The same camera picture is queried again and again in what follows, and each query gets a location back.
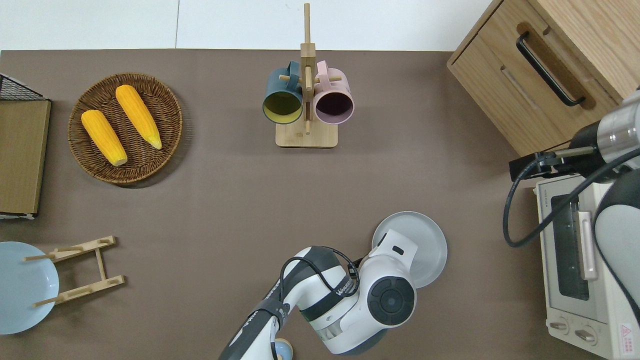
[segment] round woven tray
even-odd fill
[[[156,121],[162,149],[142,139],[116,100],[116,88],[133,86]],[[86,110],[100,110],[109,120],[127,153],[127,162],[113,166],[95,146],[84,129]],[[76,102],[68,126],[71,153],[80,166],[96,179],[113,184],[131,184],[160,170],[173,156],[182,135],[182,109],[173,92],[149,75],[115,74],[91,86]]]

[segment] white floor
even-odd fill
[[[490,0],[0,0],[0,50],[452,51]]]

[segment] mug handle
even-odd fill
[[[326,66],[326,60],[320,61],[316,64],[318,67],[318,79],[320,79],[320,87],[322,91],[329,91],[331,89],[331,83],[329,82],[329,70]]]
[[[290,61],[287,67],[289,73],[289,81],[287,81],[287,90],[296,91],[298,87],[298,79],[300,78],[300,64],[297,61]]]

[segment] corn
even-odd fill
[[[127,154],[111,125],[99,110],[87,110],[81,117],[82,125],[91,140],[113,166],[127,162]]]
[[[116,88],[116,99],[140,136],[156,149],[161,149],[160,133],[138,91],[131,85],[120,85]]]

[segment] toaster oven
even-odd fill
[[[540,221],[583,180],[538,182]],[[589,186],[540,235],[547,327],[551,336],[604,358],[640,359],[638,323],[593,239],[591,217],[609,186]]]

